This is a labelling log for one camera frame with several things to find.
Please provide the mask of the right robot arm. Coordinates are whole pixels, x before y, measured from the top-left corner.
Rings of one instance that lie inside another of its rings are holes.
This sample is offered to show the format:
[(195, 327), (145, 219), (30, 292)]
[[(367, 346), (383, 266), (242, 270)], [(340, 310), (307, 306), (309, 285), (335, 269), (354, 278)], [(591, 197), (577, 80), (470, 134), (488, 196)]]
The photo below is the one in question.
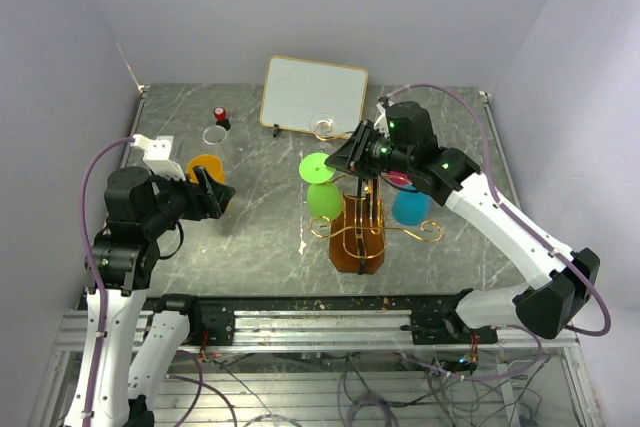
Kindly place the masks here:
[(546, 233), (499, 193), (481, 167), (457, 148), (438, 144), (426, 109), (414, 101), (385, 110), (388, 132), (363, 120), (325, 161), (326, 166), (370, 180), (382, 173), (405, 175), (420, 193), (465, 219), (519, 270), (522, 284), (459, 294), (440, 320), (450, 341), (465, 341), (476, 329), (520, 325), (544, 339), (569, 329), (592, 298), (600, 259), (576, 251)]

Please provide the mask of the clear wine glass back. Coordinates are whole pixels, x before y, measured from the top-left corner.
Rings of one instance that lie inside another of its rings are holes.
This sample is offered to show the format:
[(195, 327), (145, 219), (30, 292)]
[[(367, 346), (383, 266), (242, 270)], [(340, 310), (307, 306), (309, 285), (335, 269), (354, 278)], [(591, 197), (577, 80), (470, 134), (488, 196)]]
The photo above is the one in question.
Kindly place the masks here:
[(328, 113), (312, 116), (309, 120), (309, 130), (316, 141), (316, 149), (327, 154), (334, 152), (344, 137), (344, 129), (340, 123)]

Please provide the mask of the green wine glass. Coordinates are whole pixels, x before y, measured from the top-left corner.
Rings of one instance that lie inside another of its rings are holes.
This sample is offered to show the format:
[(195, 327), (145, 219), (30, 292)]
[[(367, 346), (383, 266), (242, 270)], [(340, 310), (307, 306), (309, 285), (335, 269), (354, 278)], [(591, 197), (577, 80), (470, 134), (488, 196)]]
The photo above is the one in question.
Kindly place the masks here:
[(301, 179), (309, 184), (307, 205), (312, 217), (337, 219), (343, 210), (342, 193), (332, 182), (336, 170), (325, 164), (329, 155), (316, 152), (305, 156), (299, 164)]

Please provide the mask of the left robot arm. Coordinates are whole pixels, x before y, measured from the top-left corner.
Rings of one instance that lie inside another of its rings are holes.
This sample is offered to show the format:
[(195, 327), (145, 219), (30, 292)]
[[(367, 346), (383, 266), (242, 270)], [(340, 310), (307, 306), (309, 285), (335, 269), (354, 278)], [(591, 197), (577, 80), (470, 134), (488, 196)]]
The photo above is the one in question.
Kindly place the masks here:
[(87, 329), (67, 426), (151, 426), (154, 398), (181, 344), (203, 334), (197, 297), (163, 296), (151, 330), (134, 346), (151, 274), (161, 258), (159, 238), (184, 220), (220, 218), (235, 195), (202, 166), (184, 180), (125, 167), (107, 179), (105, 228), (87, 260), (100, 278), (86, 294)]

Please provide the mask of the orange wine glass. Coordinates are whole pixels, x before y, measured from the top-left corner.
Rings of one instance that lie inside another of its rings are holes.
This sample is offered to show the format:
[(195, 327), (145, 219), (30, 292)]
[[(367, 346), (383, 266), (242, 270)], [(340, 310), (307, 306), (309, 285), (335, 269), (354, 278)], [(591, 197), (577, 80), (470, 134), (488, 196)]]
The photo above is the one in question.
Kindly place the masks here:
[(224, 173), (224, 167), (221, 159), (211, 154), (202, 154), (193, 158), (187, 167), (187, 174), (189, 180), (197, 184), (197, 180), (194, 175), (194, 168), (196, 166), (203, 166), (213, 179), (219, 183), (226, 184), (226, 178)]

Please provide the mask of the clear wine glass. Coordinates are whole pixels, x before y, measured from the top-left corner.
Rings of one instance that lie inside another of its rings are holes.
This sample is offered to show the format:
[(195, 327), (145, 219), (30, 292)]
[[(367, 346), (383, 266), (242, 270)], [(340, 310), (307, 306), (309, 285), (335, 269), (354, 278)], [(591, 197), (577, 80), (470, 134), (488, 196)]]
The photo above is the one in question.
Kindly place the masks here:
[(327, 154), (334, 152), (344, 137), (344, 129), (340, 123), (328, 113), (312, 116), (309, 120), (309, 130), (316, 141), (316, 149)]
[(226, 148), (228, 131), (220, 125), (212, 125), (204, 129), (202, 142), (207, 153), (213, 154)]

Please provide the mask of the clear wine glass front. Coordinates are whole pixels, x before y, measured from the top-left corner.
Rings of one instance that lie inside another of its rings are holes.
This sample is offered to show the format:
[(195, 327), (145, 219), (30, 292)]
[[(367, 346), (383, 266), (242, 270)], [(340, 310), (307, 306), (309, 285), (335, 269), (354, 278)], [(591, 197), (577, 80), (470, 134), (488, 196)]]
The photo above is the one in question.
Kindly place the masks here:
[(202, 142), (207, 153), (213, 154), (226, 148), (228, 131), (220, 125), (212, 125), (204, 129)]

